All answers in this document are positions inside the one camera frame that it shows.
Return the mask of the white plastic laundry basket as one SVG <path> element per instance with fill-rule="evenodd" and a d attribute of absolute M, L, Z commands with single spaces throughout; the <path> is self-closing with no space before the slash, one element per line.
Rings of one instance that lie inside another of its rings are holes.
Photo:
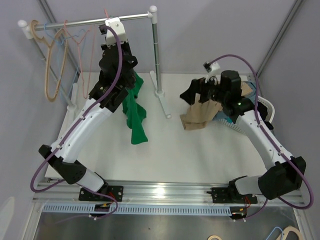
<path fill-rule="evenodd" d="M 273 133 L 274 127 L 272 125 L 272 121 L 273 121 L 274 115 L 275 115 L 275 113 L 274 113 L 275 108 L 274 108 L 273 104 L 270 101 L 268 101 L 267 99 L 259 96 L 257 110 L 260 113 L 260 116 L 262 117 L 262 120 L 264 121 L 265 125 Z M 244 135 L 246 134 L 245 132 L 243 132 L 240 129 L 240 127 L 238 125 L 234 124 L 230 118 L 224 117 L 222 119 L 219 119 L 218 121 L 236 132 L 239 132 Z"/>

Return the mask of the green t shirt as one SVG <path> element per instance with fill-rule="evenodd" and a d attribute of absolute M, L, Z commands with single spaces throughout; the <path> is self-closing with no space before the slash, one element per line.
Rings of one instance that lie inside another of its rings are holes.
<path fill-rule="evenodd" d="M 147 111 L 136 102 L 143 79 L 135 72 L 135 84 L 133 89 L 128 90 L 128 95 L 122 102 L 122 112 L 126 115 L 126 125 L 131 129 L 132 145 L 148 142 L 148 138 L 143 128 L 143 120 L 147 118 Z"/>

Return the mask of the light blue wire hanger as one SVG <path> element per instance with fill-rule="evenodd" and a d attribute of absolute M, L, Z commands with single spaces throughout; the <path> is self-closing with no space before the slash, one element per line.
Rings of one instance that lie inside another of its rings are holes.
<path fill-rule="evenodd" d="M 47 36 L 52 38 L 52 43 L 54 43 L 58 49 L 58 52 L 56 54 L 56 61 L 60 71 L 62 71 L 63 67 L 65 66 L 64 63 L 60 62 L 60 60 L 63 60 L 61 58 L 62 51 L 66 52 L 66 54 L 68 54 L 68 51 L 69 51 L 68 40 L 73 41 L 74 44 L 76 45 L 78 62 L 76 62 L 75 73 L 72 79 L 72 84 L 70 85 L 70 88 L 69 88 L 69 92 L 71 92 L 73 88 L 72 85 L 81 75 L 82 55 L 86 45 L 87 34 L 88 32 L 91 31 L 91 29 L 89 28 L 88 30 L 86 30 L 82 28 L 78 31 L 77 34 L 71 34 L 68 32 L 67 27 L 63 26 L 63 28 L 59 29 L 56 32 L 55 34 L 56 39 L 54 39 L 54 37 L 48 33 L 48 28 L 47 28 L 48 24 L 49 24 L 48 22 L 44 24 L 44 32 L 46 33 Z"/>

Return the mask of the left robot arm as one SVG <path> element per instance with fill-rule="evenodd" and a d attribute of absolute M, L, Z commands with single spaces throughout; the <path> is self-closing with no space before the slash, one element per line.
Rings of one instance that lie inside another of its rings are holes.
<path fill-rule="evenodd" d="M 129 43 L 104 49 L 99 61 L 98 82 L 67 131 L 51 145 L 43 144 L 38 152 L 68 184 L 78 184 L 97 201 L 107 197 L 108 183 L 96 172 L 78 161 L 79 153 L 94 131 L 110 117 L 134 88 L 134 67 L 138 60 L 132 55 Z"/>

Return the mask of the beige wooden hanger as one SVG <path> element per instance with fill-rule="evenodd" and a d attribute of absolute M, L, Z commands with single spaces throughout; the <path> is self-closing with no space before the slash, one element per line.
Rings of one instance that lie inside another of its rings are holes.
<path fill-rule="evenodd" d="M 62 76 L 64 75 L 64 71 L 65 71 L 65 65 L 66 65 L 66 60 L 67 60 L 67 53 L 68 53 L 68 45 L 69 42 L 68 40 L 62 40 L 62 43 L 60 43 L 60 45 L 64 46 L 64 52 L 63 52 L 63 58 L 62 58 L 62 64 L 61 64 L 61 68 L 60 68 L 60 73 L 59 73 L 59 77 L 57 78 L 57 83 L 56 83 L 56 87 L 55 87 L 55 92 L 54 95 L 50 95 L 50 91 L 49 91 L 49 79 L 50 79 L 50 71 L 51 71 L 51 59 L 52 59 L 52 54 L 53 54 L 53 48 L 55 45 L 59 45 L 58 40 L 59 38 L 62 37 L 66 37 L 67 36 L 67 32 L 64 28 L 59 29 L 51 42 L 49 42 L 44 36 L 39 36 L 36 33 L 36 26 L 39 24 L 39 22 L 37 20 L 32 20 L 29 24 L 30 26 L 30 32 L 31 35 L 33 36 L 33 38 L 35 39 L 36 42 L 38 43 L 42 43 L 45 44 L 45 46 L 47 47 L 47 55 L 46 55 L 46 61 L 45 61 L 45 77 L 44 77 L 44 93 L 45 93 L 45 97 L 46 99 L 53 103 L 56 101 L 56 98 L 58 96 L 60 87 L 61 87 L 61 82 L 62 82 Z"/>

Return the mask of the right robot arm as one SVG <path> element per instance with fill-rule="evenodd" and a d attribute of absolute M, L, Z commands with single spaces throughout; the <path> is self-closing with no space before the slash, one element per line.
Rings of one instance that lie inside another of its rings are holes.
<path fill-rule="evenodd" d="M 223 112 L 245 133 L 264 163 L 266 172 L 263 175 L 234 179 L 234 186 L 227 190 L 228 198 L 237 203 L 246 195 L 254 194 L 273 200 L 300 189 L 306 161 L 301 156 L 294 157 L 280 145 L 255 111 L 253 102 L 242 95 L 241 86 L 239 73 L 225 70 L 220 80 L 214 76 L 209 80 L 193 79 L 188 89 L 180 94 L 189 105 L 195 103 L 196 95 L 200 103 L 209 100 L 220 103 Z"/>

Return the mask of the black garment in basket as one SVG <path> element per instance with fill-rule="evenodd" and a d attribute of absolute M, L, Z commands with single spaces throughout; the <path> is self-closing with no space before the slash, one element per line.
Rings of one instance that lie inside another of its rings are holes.
<path fill-rule="evenodd" d="M 268 108 L 263 103 L 258 102 L 257 103 L 257 110 L 258 110 L 263 122 L 268 127 L 268 129 L 270 131 L 273 131 L 274 130 L 274 126 L 269 121 L 267 121 Z"/>

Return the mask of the white metal clothes rack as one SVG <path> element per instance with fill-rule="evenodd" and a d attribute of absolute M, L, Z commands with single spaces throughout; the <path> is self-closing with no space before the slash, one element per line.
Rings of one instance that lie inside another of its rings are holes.
<path fill-rule="evenodd" d="M 149 7 L 149 10 L 146 13 L 133 14 L 133 15 L 125 15 L 118 17 L 120 21 L 132 21 L 139 19 L 150 19 L 151 27 L 152 27 L 152 38 L 153 38 L 153 51 L 154 51 L 154 62 L 155 62 L 155 70 L 150 71 L 151 80 L 155 87 L 155 95 L 158 97 L 160 104 L 162 106 L 164 115 L 166 118 L 171 118 L 170 108 L 165 99 L 165 92 L 162 88 L 162 79 L 161 79 L 161 64 L 160 64 L 160 50 L 159 50 L 159 38 L 158 38 L 158 9 L 156 6 L 152 5 Z M 102 25 L 106 21 L 107 18 L 100 19 L 90 19 L 90 20 L 78 20 L 71 21 L 67 23 L 49 23 L 47 26 L 43 24 L 37 24 L 34 27 L 35 31 L 42 31 L 44 29 L 48 30 L 56 30 L 62 28 L 64 26 L 68 27 L 80 27 L 80 26 L 89 26 L 89 25 Z M 24 33 L 25 37 L 30 40 L 35 49 L 37 50 L 39 56 L 42 59 L 45 59 L 43 52 L 41 51 L 39 45 L 36 43 L 36 39 L 32 36 L 30 24 L 25 20 L 19 20 L 17 22 L 19 28 Z"/>

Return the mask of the grey blue t shirt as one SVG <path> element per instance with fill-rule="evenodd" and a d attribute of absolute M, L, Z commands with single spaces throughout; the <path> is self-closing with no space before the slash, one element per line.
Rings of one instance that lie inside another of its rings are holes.
<path fill-rule="evenodd" d="M 253 103 L 255 103 L 256 97 L 256 84 L 253 81 L 242 81 L 241 89 L 244 96 L 250 99 Z M 226 120 L 228 123 L 232 124 L 232 120 L 228 117 L 223 110 L 219 110 L 218 113 L 213 117 L 213 121 Z"/>

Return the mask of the beige t shirt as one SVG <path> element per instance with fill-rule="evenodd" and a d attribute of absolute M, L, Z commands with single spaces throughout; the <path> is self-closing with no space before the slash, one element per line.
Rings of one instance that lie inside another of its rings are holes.
<path fill-rule="evenodd" d="M 219 110 L 231 118 L 235 123 L 239 116 L 254 109 L 251 100 L 242 93 L 241 80 L 221 80 L 222 102 L 209 100 L 200 102 L 200 93 L 195 95 L 195 102 L 189 105 L 185 114 L 180 115 L 183 128 L 186 131 L 199 130 L 205 128 Z"/>

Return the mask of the tape roll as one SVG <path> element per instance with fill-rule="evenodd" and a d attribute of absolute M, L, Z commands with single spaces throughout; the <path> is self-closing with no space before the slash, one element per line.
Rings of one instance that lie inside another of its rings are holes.
<path fill-rule="evenodd" d="M 218 235 L 210 235 L 207 240 L 222 240 Z"/>

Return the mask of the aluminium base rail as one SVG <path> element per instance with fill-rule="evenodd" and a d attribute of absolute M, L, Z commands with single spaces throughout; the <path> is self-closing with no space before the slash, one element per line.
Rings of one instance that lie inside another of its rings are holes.
<path fill-rule="evenodd" d="M 167 183 L 147 181 L 108 180 L 111 186 L 123 186 L 122 204 L 145 205 L 211 205 L 212 197 L 208 194 L 211 188 L 224 188 L 227 184 L 210 183 Z M 40 193 L 34 200 L 52 202 L 78 202 L 80 186 L 66 182 Z"/>

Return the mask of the spare blue hanger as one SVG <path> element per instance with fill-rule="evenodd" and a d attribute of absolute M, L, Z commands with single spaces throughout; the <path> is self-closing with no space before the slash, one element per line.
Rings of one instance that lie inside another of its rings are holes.
<path fill-rule="evenodd" d="M 275 226 L 266 237 L 266 240 L 282 240 L 284 237 L 284 230 L 279 226 Z"/>

